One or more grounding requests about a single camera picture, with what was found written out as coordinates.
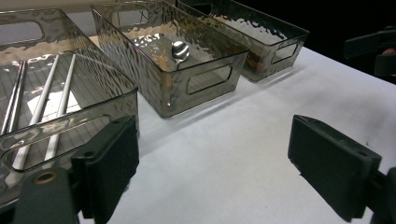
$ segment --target spoon bowl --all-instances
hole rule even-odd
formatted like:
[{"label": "spoon bowl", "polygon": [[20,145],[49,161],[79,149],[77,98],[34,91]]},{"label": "spoon bowl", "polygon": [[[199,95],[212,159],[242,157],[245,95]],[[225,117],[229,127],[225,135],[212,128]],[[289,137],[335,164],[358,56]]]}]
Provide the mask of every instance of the spoon bowl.
[{"label": "spoon bowl", "polygon": [[190,55],[190,47],[183,41],[172,43],[172,57],[176,61],[176,70],[178,65],[184,62]]}]

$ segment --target white table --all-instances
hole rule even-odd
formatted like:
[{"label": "white table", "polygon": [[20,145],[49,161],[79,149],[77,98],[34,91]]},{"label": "white table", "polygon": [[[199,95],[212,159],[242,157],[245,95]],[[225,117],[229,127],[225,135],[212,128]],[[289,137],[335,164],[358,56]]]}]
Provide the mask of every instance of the white table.
[{"label": "white table", "polygon": [[241,77],[234,92],[171,119],[138,97],[140,164],[109,223],[346,223],[288,159],[296,114],[377,152],[382,173],[396,166],[396,86],[310,49],[287,71]]}]

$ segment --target plastic bin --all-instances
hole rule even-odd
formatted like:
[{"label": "plastic bin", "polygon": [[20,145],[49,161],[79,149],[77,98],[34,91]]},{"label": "plastic bin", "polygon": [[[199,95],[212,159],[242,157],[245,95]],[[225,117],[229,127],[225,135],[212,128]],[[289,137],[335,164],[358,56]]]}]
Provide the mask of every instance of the plastic bin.
[{"label": "plastic bin", "polygon": [[[101,49],[162,118],[234,91],[248,49],[164,1],[92,5]],[[190,57],[174,61],[172,43]]]},{"label": "plastic bin", "polygon": [[293,66],[309,35],[233,0],[177,0],[177,7],[249,48],[242,75],[251,82]]},{"label": "plastic bin", "polygon": [[[21,98],[11,104],[19,74]],[[18,198],[22,180],[37,170],[69,168],[70,157],[110,121],[138,116],[137,85],[57,8],[0,13],[0,78],[0,125],[15,124],[0,135],[0,207]],[[63,92],[67,104],[58,114]],[[9,105],[15,119],[8,119]],[[59,139],[46,158],[53,136]]]}]

